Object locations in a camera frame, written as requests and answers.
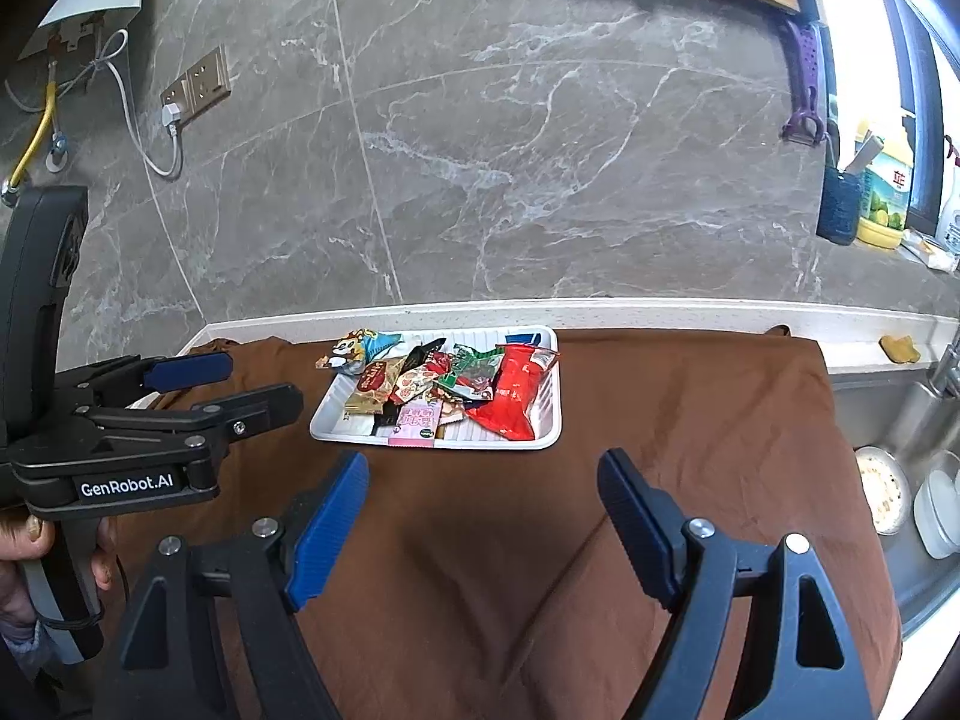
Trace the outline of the grey sleeved left forearm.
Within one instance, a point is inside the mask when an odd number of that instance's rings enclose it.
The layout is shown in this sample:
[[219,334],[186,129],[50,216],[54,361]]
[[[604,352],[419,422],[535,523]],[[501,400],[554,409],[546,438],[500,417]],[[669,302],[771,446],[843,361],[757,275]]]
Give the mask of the grey sleeved left forearm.
[[2,621],[2,639],[28,681],[34,681],[50,658],[46,631],[39,622]]

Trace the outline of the person's left hand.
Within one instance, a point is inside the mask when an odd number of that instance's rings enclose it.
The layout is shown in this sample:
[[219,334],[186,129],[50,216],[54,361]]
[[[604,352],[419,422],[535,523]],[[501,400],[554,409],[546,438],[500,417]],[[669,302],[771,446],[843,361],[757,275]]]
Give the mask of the person's left hand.
[[[114,583],[112,564],[116,552],[117,527],[112,517],[103,518],[98,525],[98,546],[91,556],[91,575],[96,587],[107,592]],[[2,512],[2,541],[0,541],[0,571],[2,571],[2,624],[16,635],[32,628],[36,613],[29,600],[26,583],[21,577],[20,564],[36,561],[52,550],[55,541],[53,525],[36,515],[20,512]]]

